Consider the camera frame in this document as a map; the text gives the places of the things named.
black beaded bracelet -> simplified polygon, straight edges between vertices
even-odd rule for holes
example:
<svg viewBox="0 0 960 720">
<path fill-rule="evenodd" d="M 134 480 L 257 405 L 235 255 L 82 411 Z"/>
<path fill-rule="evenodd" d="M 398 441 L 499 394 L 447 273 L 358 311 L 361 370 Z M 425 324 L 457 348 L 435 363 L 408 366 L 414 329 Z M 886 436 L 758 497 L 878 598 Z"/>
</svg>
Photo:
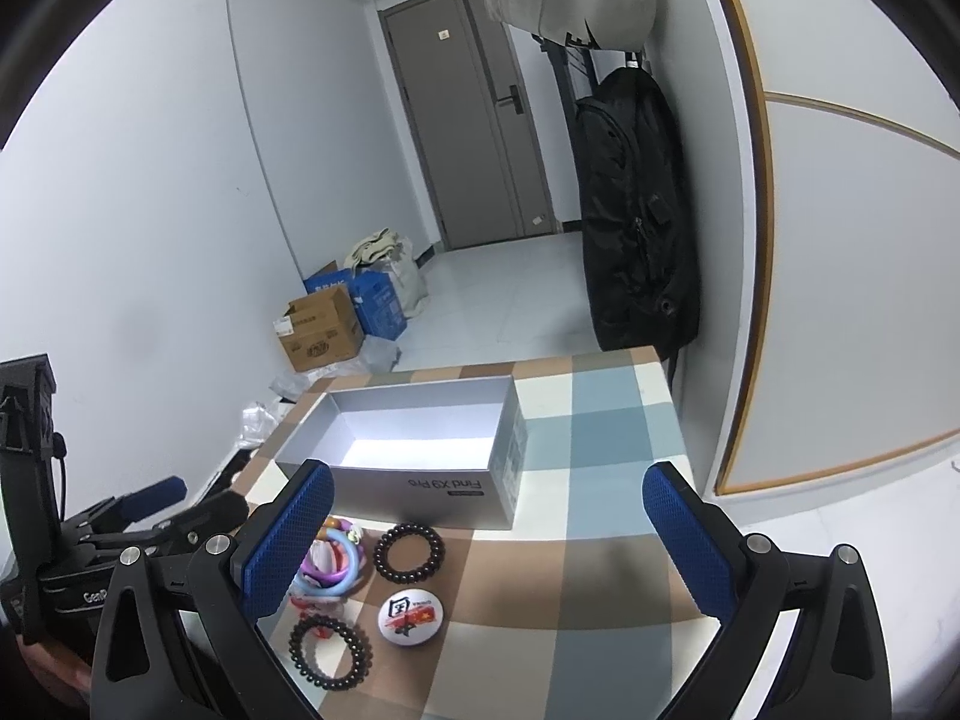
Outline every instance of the black beaded bracelet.
<svg viewBox="0 0 960 720">
<path fill-rule="evenodd" d="M 347 648 L 350 651 L 350 659 L 353 661 L 349 673 L 345 677 L 328 677 L 322 672 L 317 671 L 307 664 L 304 656 L 304 639 L 308 631 L 314 628 L 327 628 L 335 634 L 342 637 L 347 642 Z M 356 688 L 363 682 L 370 670 L 370 653 L 367 651 L 367 645 L 362 640 L 357 631 L 354 631 L 347 623 L 327 617 L 325 614 L 315 614 L 305 617 L 299 623 L 294 625 L 294 630 L 290 632 L 290 658 L 294 662 L 296 670 L 301 677 L 306 678 L 309 683 L 318 685 L 323 690 L 350 690 Z"/>
<path fill-rule="evenodd" d="M 430 557 L 419 568 L 410 571 L 397 571 L 390 566 L 387 555 L 390 548 L 404 536 L 422 536 L 425 538 L 430 545 Z M 377 573 L 387 581 L 392 581 L 394 584 L 414 584 L 415 581 L 423 581 L 436 574 L 440 570 L 445 554 L 446 548 L 443 546 L 443 538 L 440 538 L 440 534 L 433 528 L 406 522 L 397 525 L 395 528 L 390 528 L 387 533 L 381 536 L 380 541 L 373 548 L 373 566 L 376 567 Z"/>
</svg>

door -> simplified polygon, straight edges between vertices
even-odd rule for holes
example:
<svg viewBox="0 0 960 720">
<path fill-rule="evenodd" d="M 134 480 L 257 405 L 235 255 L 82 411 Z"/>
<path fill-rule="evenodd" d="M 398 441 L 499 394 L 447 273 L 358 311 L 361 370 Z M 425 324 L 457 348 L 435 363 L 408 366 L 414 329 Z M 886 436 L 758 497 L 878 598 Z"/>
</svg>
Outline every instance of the door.
<svg viewBox="0 0 960 720">
<path fill-rule="evenodd" d="M 554 231 L 509 38 L 483 0 L 426 0 L 385 25 L 421 165 L 450 248 Z"/>
</svg>

checkered tablecloth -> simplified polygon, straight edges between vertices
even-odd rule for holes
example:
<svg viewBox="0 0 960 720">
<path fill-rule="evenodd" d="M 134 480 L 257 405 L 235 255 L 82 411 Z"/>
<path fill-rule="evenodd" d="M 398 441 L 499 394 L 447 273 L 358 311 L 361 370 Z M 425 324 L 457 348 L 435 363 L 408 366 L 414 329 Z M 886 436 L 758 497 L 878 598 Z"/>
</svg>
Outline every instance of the checkered tablecloth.
<svg viewBox="0 0 960 720">
<path fill-rule="evenodd" d="M 234 488 L 253 506 L 272 500 L 286 476 L 271 458 L 324 391 L 504 374 L 515 378 L 529 432 L 515 525 L 440 530 L 443 568 L 421 585 L 443 602 L 438 635 L 414 648 L 384 640 L 376 615 L 400 587 L 373 573 L 346 605 L 347 622 L 373 645 L 370 675 L 324 693 L 290 665 L 299 610 L 261 621 L 325 720 L 653 718 L 713 637 L 716 623 L 699 615 L 643 509 L 640 484 L 654 461 L 690 474 L 651 349 L 320 381 Z M 392 525 L 357 521 L 368 549 Z M 410 541 L 392 550 L 395 565 L 418 547 Z M 317 665 L 346 673 L 339 638 L 318 643 Z"/>
</svg>

blue box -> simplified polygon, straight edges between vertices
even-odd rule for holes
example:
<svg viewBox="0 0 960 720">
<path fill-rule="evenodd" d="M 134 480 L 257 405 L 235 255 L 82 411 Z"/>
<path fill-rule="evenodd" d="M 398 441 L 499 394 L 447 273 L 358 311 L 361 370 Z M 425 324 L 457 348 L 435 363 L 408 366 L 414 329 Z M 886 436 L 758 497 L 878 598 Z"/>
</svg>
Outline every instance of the blue box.
<svg viewBox="0 0 960 720">
<path fill-rule="evenodd" d="M 315 293 L 346 284 L 360 326 L 368 336 L 396 341 L 407 329 L 407 319 L 400 308 L 397 291 L 390 276 L 378 271 L 361 271 L 354 276 L 349 269 L 332 274 L 316 274 L 304 281 L 307 293 Z"/>
</svg>

round badge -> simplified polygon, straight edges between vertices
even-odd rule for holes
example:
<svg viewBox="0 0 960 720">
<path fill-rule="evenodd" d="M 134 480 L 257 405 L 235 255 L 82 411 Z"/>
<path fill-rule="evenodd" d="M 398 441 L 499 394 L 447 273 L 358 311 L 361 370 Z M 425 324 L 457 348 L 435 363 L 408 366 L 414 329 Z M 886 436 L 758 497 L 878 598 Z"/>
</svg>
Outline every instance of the round badge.
<svg viewBox="0 0 960 720">
<path fill-rule="evenodd" d="M 431 592 L 419 589 L 394 593 L 380 607 L 377 624 L 387 641 L 413 647 L 433 638 L 443 623 L 443 605 Z"/>
</svg>

